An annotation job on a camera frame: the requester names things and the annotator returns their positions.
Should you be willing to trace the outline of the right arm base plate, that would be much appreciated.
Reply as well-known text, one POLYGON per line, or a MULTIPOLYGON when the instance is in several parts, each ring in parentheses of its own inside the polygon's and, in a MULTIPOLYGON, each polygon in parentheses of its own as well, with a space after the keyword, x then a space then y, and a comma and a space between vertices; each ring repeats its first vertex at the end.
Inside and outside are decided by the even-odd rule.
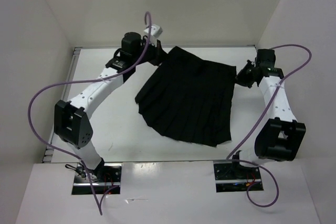
POLYGON ((214 177, 217 193, 263 191, 260 170, 242 166, 239 162, 214 162, 214 177))

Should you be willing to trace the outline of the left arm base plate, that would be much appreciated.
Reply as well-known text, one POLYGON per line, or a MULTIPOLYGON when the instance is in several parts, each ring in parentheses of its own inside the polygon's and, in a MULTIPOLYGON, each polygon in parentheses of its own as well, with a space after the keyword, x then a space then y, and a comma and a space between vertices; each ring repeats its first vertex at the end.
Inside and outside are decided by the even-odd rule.
POLYGON ((92 185, 95 193, 103 195, 111 188, 108 194, 119 194, 121 186, 122 164, 121 163, 105 163, 103 175, 97 177, 93 174, 88 175, 84 167, 77 163, 75 166, 66 164, 66 169, 72 170, 74 181, 72 186, 72 195, 91 195, 92 191, 88 177, 91 177, 92 185))

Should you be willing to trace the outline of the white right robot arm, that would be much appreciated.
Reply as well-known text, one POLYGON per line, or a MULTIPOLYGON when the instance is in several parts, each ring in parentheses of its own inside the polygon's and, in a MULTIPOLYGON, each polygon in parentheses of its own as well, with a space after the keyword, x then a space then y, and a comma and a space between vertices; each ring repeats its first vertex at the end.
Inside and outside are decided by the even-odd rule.
POLYGON ((305 124, 297 120, 289 105, 285 91, 286 76, 275 63, 273 48, 258 49, 255 60, 248 61, 236 76, 236 83, 240 86, 258 86, 266 107, 253 128, 228 155, 242 160, 230 165, 230 172, 235 178, 243 178, 248 173, 248 166, 294 160, 306 133, 305 124), (265 116, 268 119, 257 135, 254 147, 241 151, 240 147, 265 116))

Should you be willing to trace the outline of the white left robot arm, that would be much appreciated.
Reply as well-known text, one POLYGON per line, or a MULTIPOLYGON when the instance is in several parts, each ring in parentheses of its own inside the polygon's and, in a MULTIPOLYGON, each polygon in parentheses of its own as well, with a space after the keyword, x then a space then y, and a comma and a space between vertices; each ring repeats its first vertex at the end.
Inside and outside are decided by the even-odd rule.
POLYGON ((149 62, 158 66, 167 54, 162 49, 159 36, 161 27, 152 26, 144 30, 144 36, 128 32, 121 40, 113 58, 102 73, 79 95, 69 101, 59 100, 55 105, 54 133, 66 142, 84 161, 86 176, 93 182, 104 177, 104 160, 97 153, 91 139, 93 129, 90 123, 94 111, 117 88, 134 73, 136 65, 149 62))

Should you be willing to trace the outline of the black pleated skirt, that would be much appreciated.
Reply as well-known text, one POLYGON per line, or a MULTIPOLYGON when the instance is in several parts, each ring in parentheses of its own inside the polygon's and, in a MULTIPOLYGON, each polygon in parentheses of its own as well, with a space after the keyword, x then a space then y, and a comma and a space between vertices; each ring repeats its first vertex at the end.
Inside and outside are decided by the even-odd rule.
POLYGON ((135 97, 139 114, 161 136, 216 147, 232 139, 236 67, 174 47, 135 97))

